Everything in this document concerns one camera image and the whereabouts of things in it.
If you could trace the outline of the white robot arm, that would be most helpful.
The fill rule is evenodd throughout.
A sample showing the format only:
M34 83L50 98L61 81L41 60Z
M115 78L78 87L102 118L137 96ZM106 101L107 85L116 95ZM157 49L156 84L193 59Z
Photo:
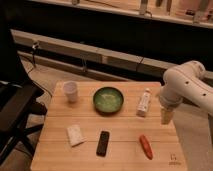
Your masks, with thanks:
M164 85L159 91L161 123L169 124L173 110L184 98L213 117L213 87L202 81L205 67L199 61L189 61L167 69L163 74Z

